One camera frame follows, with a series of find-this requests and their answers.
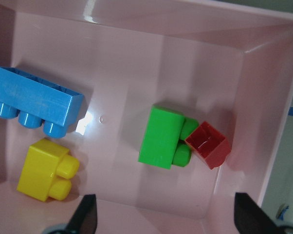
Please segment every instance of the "building block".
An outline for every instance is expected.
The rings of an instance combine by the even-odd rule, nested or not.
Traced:
[[[69,149],[42,139],[30,146],[17,190],[41,201],[48,197],[63,200],[71,190],[71,179],[79,161]]]
[[[84,96],[12,67],[0,67],[0,117],[15,118],[26,128],[64,137],[76,122]]]
[[[195,130],[194,122],[180,112],[152,106],[138,161],[165,169],[186,166],[191,152],[180,136]]]
[[[231,152],[227,138],[206,121],[185,142],[210,169],[220,166]]]

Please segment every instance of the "green toy block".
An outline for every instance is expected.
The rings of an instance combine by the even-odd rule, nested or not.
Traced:
[[[185,121],[180,133],[180,139],[185,140],[199,126],[196,119],[185,117]]]
[[[175,155],[172,159],[172,164],[179,167],[185,167],[187,164],[189,164],[190,159],[190,148],[185,143],[179,142],[177,145]]]
[[[138,161],[170,169],[184,121],[182,113],[152,106]]]

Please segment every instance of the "blue toy block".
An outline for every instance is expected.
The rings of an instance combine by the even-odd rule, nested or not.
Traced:
[[[26,128],[64,137],[73,124],[84,96],[73,90],[12,67],[0,67],[0,117],[15,118]]]

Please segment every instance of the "yellow toy block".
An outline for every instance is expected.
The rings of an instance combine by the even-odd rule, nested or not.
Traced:
[[[71,179],[79,161],[69,149],[42,139],[31,145],[26,156],[17,190],[41,201],[50,196],[63,200],[71,190]]]

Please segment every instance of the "pink plastic bin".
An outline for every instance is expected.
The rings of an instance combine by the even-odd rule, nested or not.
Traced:
[[[235,192],[262,203],[293,96],[293,15],[207,0],[0,0],[0,65],[86,100],[54,140],[81,161],[63,202],[16,191],[45,136],[0,119],[0,233],[42,233],[96,193],[98,234],[237,234]],[[154,103],[224,133],[224,164],[138,163]]]

